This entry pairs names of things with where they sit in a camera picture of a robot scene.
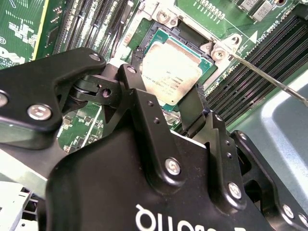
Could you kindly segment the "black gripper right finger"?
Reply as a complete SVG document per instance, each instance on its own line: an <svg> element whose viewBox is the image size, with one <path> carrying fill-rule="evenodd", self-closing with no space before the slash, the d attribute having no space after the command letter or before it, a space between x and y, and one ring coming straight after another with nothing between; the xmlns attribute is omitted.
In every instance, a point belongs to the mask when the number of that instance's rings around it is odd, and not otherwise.
<svg viewBox="0 0 308 231"><path fill-rule="evenodd" d="M208 191L222 212L255 208L273 230L307 230L305 211L251 139L227 131L222 117L210 110L202 85L189 90L179 109L182 134L208 150Z"/></svg>

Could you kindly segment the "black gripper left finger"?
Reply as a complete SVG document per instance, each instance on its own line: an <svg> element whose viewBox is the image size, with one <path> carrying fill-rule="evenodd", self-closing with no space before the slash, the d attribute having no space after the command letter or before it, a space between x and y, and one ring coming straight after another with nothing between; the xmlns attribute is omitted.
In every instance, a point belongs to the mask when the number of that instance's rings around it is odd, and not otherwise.
<svg viewBox="0 0 308 231"><path fill-rule="evenodd" d="M89 48L78 48L1 70L0 149L46 180L65 157L56 135L63 115L88 101L106 109L103 137L77 155L112 157L123 173L128 149L137 147L150 184L159 192L175 192L185 182L184 167L172 173L166 160L180 161L157 98L146 91L140 73L123 64L103 75L105 59Z"/></svg>

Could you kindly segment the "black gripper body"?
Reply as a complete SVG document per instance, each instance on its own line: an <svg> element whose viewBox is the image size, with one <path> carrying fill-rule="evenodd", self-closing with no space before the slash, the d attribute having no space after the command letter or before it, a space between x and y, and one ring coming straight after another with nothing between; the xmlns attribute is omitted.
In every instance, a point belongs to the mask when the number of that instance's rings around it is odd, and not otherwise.
<svg viewBox="0 0 308 231"><path fill-rule="evenodd" d="M224 214L208 194L207 149L174 136L188 178L172 195L154 190L145 178L130 131L64 158L51 173L41 231L261 231L265 220L248 203Z"/></svg>

